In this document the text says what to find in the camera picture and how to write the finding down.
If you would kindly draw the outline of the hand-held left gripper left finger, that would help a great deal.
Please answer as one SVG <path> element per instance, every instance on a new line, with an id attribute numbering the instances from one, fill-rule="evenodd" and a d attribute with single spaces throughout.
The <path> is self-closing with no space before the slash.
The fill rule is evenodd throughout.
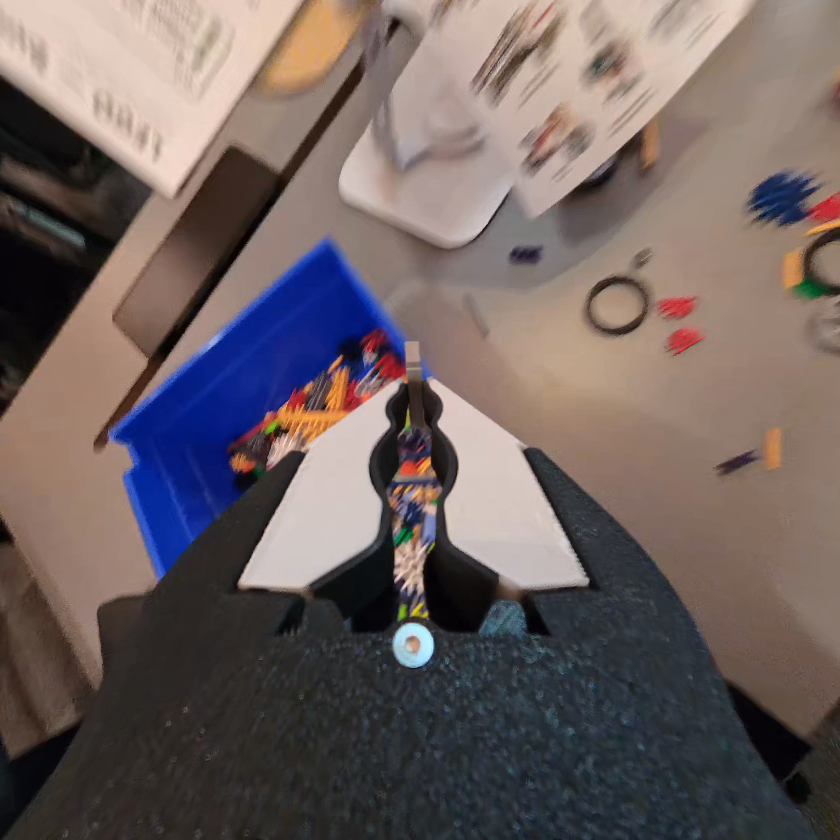
<path id="1" fill-rule="evenodd" d="M 406 409 L 397 381 L 317 438 L 250 555 L 240 591 L 332 601 L 346 618 L 392 592 L 387 491 Z"/>

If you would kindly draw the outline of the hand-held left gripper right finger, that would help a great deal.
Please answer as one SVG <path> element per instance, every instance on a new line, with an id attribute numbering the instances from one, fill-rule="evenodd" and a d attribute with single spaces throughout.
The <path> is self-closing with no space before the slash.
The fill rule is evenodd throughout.
<path id="1" fill-rule="evenodd" d="M 499 599 L 589 588 L 525 444 L 434 377 L 423 406 L 442 482 L 424 571 L 432 624 L 477 631 Z"/>

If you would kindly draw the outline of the blue plastic bin with tag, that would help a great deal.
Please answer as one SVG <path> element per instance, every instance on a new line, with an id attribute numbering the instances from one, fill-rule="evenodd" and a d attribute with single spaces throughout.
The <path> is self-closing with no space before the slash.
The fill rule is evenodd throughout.
<path id="1" fill-rule="evenodd" d="M 403 350 L 402 328 L 325 239 L 112 428 L 156 580 L 240 498 L 229 445 L 374 329 Z"/>

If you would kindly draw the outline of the grey clip connector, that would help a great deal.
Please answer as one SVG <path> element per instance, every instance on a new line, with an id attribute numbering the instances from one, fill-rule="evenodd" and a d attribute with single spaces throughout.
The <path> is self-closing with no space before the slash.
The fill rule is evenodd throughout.
<path id="1" fill-rule="evenodd" d="M 427 427 L 424 409 L 424 369 L 419 342 L 406 341 L 404 345 L 408 417 L 411 426 Z"/>

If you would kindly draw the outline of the blue snowflake connector pair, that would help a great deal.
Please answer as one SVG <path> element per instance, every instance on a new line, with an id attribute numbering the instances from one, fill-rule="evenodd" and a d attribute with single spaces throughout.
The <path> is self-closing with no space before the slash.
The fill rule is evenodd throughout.
<path id="1" fill-rule="evenodd" d="M 790 226 L 808 218 L 811 198 L 823 187 L 814 176 L 798 171 L 780 171 L 757 184 L 747 208 L 755 224 Z"/>

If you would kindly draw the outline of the pile of colourful construction pieces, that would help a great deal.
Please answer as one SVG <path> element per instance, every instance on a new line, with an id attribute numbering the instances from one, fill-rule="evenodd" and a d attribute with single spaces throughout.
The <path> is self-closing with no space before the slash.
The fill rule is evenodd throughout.
<path id="1" fill-rule="evenodd" d="M 394 382 L 406 387 L 404 350 L 398 350 L 382 329 L 351 341 L 328 369 L 292 391 L 280 408 L 231 444 L 230 466 L 235 476 L 262 478 L 291 456 L 303 457 L 317 438 Z M 394 585 L 385 597 L 394 602 L 400 622 L 429 618 L 424 571 L 436 543 L 442 493 L 432 465 L 428 425 L 412 427 L 407 412 L 408 394 L 406 419 L 397 437 L 399 466 L 387 491 Z"/>

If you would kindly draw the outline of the small black rubber tire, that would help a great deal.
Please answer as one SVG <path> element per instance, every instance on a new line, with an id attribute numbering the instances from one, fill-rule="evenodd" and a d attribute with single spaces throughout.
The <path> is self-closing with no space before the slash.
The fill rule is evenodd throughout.
<path id="1" fill-rule="evenodd" d="M 624 324 L 609 325 L 596 316 L 595 302 L 596 299 L 599 298 L 604 292 L 618 287 L 625 287 L 635 294 L 639 304 L 639 310 L 634 318 L 630 319 Z M 602 280 L 599 280 L 589 290 L 586 300 L 584 302 L 584 319 L 596 333 L 610 338 L 624 337 L 630 333 L 635 332 L 646 320 L 649 314 L 651 301 L 652 296 L 647 283 L 641 281 L 640 279 L 627 275 L 608 276 Z"/>

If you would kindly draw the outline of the small black toy wheel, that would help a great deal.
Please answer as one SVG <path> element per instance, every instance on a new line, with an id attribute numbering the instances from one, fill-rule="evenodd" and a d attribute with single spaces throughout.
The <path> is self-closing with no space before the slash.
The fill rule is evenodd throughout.
<path id="1" fill-rule="evenodd" d="M 607 161 L 601 164 L 591 175 L 589 175 L 576 188 L 578 192 L 588 193 L 594 191 L 611 181 L 617 171 L 621 157 L 619 154 L 612 155 Z"/>

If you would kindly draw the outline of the model instruction booklet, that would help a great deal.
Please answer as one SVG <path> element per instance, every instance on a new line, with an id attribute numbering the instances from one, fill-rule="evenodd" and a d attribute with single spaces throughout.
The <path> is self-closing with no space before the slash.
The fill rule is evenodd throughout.
<path id="1" fill-rule="evenodd" d="M 752 6 L 433 2 L 425 40 L 534 218 L 642 132 Z"/>

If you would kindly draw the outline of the round wooden table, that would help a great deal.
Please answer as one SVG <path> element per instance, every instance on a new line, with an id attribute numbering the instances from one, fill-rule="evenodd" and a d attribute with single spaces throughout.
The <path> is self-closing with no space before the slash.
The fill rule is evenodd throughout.
<path id="1" fill-rule="evenodd" d="M 364 1 L 307 1 L 280 37 L 251 89 L 265 98 L 317 86 L 343 57 L 368 14 Z"/>

